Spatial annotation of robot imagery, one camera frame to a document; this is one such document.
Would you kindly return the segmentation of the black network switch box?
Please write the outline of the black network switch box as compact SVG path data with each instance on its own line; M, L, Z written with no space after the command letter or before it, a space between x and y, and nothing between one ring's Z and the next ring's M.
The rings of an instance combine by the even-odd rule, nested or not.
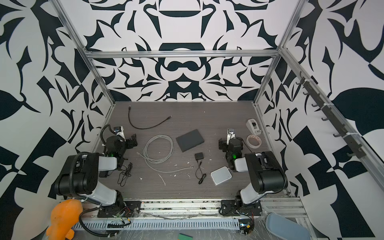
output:
M205 142L197 129L177 137L176 141L183 153Z

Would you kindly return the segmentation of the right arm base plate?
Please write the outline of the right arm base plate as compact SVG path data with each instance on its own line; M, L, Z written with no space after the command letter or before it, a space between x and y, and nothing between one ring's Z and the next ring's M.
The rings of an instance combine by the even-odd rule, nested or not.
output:
M250 205L243 205L235 200L221 200L221 206L219 208L219 214L225 217L259 217L261 216L262 211L262 206L259 202Z

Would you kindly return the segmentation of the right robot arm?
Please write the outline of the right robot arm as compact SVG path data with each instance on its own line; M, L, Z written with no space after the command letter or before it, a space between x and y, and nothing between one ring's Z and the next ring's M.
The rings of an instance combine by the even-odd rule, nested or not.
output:
M238 191L235 203L238 207L257 203L268 194L278 194L288 187L288 179L271 151L242 154L244 141L241 138L219 140L219 149L226 153L229 169L234 173L246 172L250 183Z

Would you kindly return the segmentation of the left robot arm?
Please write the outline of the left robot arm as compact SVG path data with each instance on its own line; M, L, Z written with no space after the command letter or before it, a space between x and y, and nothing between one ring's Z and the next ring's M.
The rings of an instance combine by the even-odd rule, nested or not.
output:
M55 181L55 193L101 207L123 208L121 193L103 185L99 177L105 178L108 173L122 170L126 150L137 145L137 135L133 134L129 139L124 139L122 134L117 134L107 138L104 154L82 152L69 156Z

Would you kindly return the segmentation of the black power adapter with cable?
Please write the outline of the black power adapter with cable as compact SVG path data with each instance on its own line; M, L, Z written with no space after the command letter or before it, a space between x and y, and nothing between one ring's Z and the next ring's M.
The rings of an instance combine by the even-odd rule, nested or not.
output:
M133 168L133 164L129 163L127 166L123 165L123 167L124 167L123 170L119 170L120 173L119 173L118 180L117 180L117 184L120 187L124 187L126 185L128 178L130 178L132 176L131 171ZM109 177L115 171L116 170L100 171L99 178Z

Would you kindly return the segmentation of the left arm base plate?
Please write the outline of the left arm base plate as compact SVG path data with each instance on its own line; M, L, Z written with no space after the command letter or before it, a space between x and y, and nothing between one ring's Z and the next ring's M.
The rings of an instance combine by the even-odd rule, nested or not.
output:
M141 201L124 201L124 203L116 203L111 206L101 207L99 209L98 218L112 218L120 215L122 217L132 217L141 210Z

